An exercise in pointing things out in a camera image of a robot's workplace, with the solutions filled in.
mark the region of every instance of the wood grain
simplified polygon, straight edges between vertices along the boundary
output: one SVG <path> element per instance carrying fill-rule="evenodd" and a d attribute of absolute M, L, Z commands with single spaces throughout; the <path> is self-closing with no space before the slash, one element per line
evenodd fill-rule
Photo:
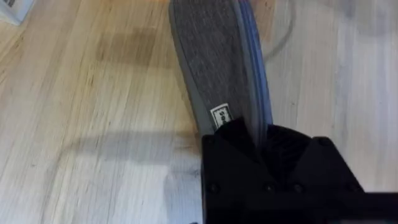
<path fill-rule="evenodd" d="M 255 13 L 275 122 L 397 190 L 395 0 L 273 3 Z M 167 2 L 36 0 L 0 33 L 0 223 L 201 223 Z"/>

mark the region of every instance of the insole label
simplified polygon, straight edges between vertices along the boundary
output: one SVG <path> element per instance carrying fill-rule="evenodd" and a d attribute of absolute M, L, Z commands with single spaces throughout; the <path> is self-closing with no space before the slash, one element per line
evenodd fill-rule
<path fill-rule="evenodd" d="M 211 115 L 213 116 L 214 123 L 217 128 L 221 127 L 223 124 L 226 124 L 232 120 L 231 112 L 229 111 L 229 107 L 227 103 L 217 106 L 216 108 L 211 109 Z"/>

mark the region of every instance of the black device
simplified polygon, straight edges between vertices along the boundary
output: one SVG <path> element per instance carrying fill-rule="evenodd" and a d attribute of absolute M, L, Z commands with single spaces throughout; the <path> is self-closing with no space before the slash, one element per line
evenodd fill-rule
<path fill-rule="evenodd" d="M 268 125 L 258 150 L 237 119 L 202 138 L 205 224 L 398 220 L 398 194 L 368 194 L 333 142 Z"/>

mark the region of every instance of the gray insole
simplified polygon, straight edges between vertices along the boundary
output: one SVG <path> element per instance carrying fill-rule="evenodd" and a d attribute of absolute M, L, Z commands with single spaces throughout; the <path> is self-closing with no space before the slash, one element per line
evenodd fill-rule
<path fill-rule="evenodd" d="M 225 103 L 233 118 L 243 117 L 249 124 L 252 106 L 232 2 L 175 0 L 171 7 L 174 34 L 178 35 L 184 57 L 179 55 L 180 63 L 185 60 L 189 71 L 183 71 L 184 75 L 192 76 L 195 83 L 187 87 L 188 92 L 189 88 L 197 89 L 214 128 L 210 111 Z"/>

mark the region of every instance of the white object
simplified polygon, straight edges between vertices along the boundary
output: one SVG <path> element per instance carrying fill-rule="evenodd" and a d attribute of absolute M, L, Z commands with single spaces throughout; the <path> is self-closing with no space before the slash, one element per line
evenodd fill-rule
<path fill-rule="evenodd" d="M 18 26 L 32 3 L 33 0 L 0 0 L 0 19 Z"/>

